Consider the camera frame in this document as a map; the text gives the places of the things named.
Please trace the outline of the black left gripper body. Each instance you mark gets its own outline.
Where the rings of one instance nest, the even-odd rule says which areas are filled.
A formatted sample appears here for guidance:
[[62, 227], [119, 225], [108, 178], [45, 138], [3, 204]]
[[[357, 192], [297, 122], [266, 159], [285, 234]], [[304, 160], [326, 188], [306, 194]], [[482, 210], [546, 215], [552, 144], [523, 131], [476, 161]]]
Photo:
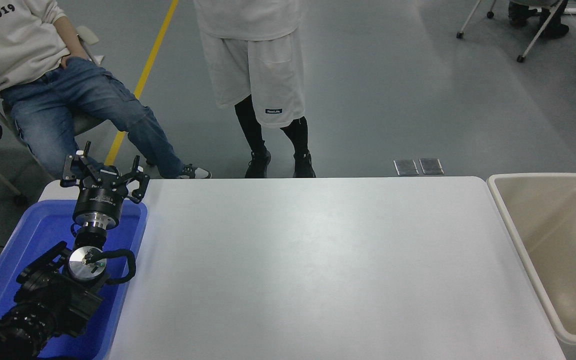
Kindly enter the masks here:
[[73, 183], [78, 198], [73, 211], [75, 223], [119, 223], [127, 196], [127, 183], [119, 178], [94, 185], [89, 179]]

